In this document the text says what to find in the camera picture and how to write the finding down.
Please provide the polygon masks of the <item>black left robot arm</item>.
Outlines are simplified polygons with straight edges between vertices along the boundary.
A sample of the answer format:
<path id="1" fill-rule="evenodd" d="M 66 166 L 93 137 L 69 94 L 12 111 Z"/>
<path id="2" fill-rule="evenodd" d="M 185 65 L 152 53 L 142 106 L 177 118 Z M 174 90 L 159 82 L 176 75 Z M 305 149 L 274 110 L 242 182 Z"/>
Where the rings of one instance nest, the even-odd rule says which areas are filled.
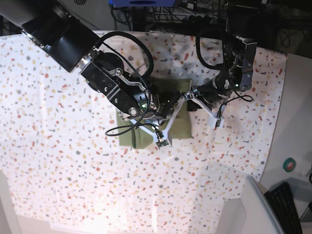
<path id="1" fill-rule="evenodd" d="M 200 63 L 219 74 L 206 84 L 196 87 L 194 95 L 209 108 L 222 110 L 236 99 L 252 102 L 250 95 L 244 95 L 252 88 L 253 63 L 257 41 L 265 25 L 268 0 L 228 0 L 225 4 L 224 25 L 213 25 L 198 32 L 195 38 L 196 54 Z M 208 64 L 202 54 L 200 40 L 209 33 L 219 34 L 222 41 L 223 62 Z"/>

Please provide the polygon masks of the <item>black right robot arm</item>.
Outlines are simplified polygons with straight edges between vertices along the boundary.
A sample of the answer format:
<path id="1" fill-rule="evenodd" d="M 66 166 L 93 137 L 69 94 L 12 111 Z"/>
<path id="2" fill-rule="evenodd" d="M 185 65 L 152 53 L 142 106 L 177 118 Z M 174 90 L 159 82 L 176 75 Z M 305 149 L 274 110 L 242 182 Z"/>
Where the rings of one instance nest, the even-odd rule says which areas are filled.
<path id="1" fill-rule="evenodd" d="M 88 85 L 103 93 L 123 118 L 168 119 L 172 115 L 180 92 L 165 93 L 152 87 L 153 56 L 131 34 L 113 31 L 99 37 L 56 0 L 3 0 L 0 14 L 67 72 L 80 68 Z M 129 74 L 124 58 L 99 49 L 114 36 L 132 40 L 146 54 L 149 67 L 143 75 Z"/>

